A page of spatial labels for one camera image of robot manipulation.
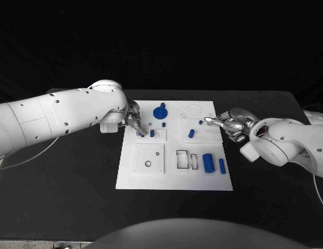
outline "black table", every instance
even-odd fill
[[[288,92],[125,90],[134,100],[213,101],[216,113],[233,107],[259,118],[307,118]],[[207,218],[261,228],[323,247],[323,206],[311,174],[261,158],[249,163],[241,144],[223,136],[233,191],[116,190],[124,130],[93,126],[63,136],[23,166],[0,173],[0,239],[93,241],[137,223],[164,218]],[[4,166],[36,155],[46,141],[10,156]],[[323,197],[323,179],[317,177]]]

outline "white cable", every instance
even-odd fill
[[[8,169],[8,168],[11,168],[11,167],[15,167],[15,166],[18,166],[18,165],[21,165],[23,163],[26,163],[26,162],[28,162],[30,160],[33,160],[37,156],[40,156],[41,155],[41,153],[50,148],[50,146],[53,145],[53,143],[46,147],[46,149],[36,155],[36,156],[33,156],[28,160],[26,160],[24,162],[20,162],[20,163],[17,163],[17,164],[14,164],[14,165],[11,165],[11,166],[7,166],[7,167],[4,167],[4,168],[1,168],[0,170],[4,170],[4,169]]]
[[[314,184],[314,189],[316,189],[316,193],[317,193],[317,196],[319,196],[320,202],[321,202],[321,204],[323,204],[323,201],[321,201],[321,198],[320,198],[319,189],[317,189],[317,186],[316,186],[314,175],[313,175],[313,184]]]

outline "rectangular slot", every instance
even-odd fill
[[[176,151],[176,167],[179,169],[187,169],[187,151],[186,150],[177,150]]]
[[[196,154],[190,155],[190,160],[192,160],[192,169],[197,170]]]

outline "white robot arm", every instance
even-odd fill
[[[121,85],[99,80],[90,87],[0,104],[0,158],[98,123],[102,133],[129,125],[145,135],[137,103],[127,100]]]
[[[251,162],[259,156],[277,166],[294,162],[323,177],[323,124],[304,125],[293,119],[278,118],[259,120],[241,108],[231,109],[216,118],[206,117],[205,121],[207,125],[222,127],[236,143],[249,136],[239,152]]]

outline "blue object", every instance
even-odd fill
[[[223,166],[223,160],[222,159],[219,159],[219,170],[220,170],[222,174],[226,174],[226,172],[225,172],[225,166]]]
[[[154,118],[163,119],[167,116],[166,104],[161,103],[160,107],[157,107],[153,111]]]
[[[193,133],[194,133],[194,130],[192,129],[189,132],[189,138],[193,138]]]
[[[203,154],[203,163],[205,163],[205,173],[215,172],[212,154]]]

